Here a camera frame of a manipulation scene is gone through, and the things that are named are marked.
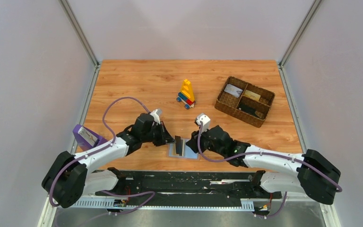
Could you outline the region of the grey credit card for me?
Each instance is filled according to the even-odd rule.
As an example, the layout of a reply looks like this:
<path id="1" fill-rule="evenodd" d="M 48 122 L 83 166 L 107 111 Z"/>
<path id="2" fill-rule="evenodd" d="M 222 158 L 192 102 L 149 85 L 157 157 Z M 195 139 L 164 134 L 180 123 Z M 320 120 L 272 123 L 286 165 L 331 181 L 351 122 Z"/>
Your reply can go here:
<path id="1" fill-rule="evenodd" d="M 184 139 L 180 136 L 175 136 L 175 154 L 183 157 L 184 156 Z"/>

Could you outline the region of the pink card holder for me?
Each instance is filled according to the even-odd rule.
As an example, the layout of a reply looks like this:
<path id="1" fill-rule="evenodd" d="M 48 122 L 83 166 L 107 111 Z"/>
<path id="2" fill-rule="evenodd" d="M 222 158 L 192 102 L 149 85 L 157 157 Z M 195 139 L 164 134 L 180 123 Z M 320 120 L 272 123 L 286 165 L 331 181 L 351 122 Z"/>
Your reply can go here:
<path id="1" fill-rule="evenodd" d="M 178 159 L 189 159 L 189 160 L 199 160 L 200 155 L 198 153 L 195 153 L 190 147 L 186 145 L 186 142 L 189 141 L 189 139 L 183 138 L 182 140 L 182 152 L 181 154 L 176 153 L 176 144 L 169 144 L 169 149 L 167 156 L 171 158 L 178 158 Z"/>

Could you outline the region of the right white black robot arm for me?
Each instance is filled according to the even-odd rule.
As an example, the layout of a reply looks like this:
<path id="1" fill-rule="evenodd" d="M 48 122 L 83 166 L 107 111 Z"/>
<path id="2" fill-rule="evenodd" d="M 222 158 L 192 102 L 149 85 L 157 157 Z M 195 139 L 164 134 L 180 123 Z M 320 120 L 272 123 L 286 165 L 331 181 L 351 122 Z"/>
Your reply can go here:
<path id="1" fill-rule="evenodd" d="M 259 168 L 252 185 L 268 193 L 297 192 L 326 205 L 342 192 L 341 172 L 321 153 L 309 149 L 304 154 L 283 153 L 234 140 L 220 126 L 192 133 L 186 143 L 195 153 L 208 150 L 223 157 L 221 162 L 246 168 Z"/>

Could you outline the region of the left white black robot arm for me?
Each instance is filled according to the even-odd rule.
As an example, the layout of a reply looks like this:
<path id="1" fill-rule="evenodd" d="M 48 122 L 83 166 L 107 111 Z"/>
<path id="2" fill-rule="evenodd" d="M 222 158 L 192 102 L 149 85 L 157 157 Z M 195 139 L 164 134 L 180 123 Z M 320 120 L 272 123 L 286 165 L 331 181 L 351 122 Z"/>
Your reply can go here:
<path id="1" fill-rule="evenodd" d="M 51 205 L 68 208 L 84 195 L 114 189 L 120 181 L 116 170 L 98 172 L 97 169 L 132 154 L 143 143 L 159 147 L 175 143 L 175 139 L 156 114 L 142 113 L 134 124 L 117 133 L 112 140 L 74 155 L 61 152 L 42 180 Z"/>

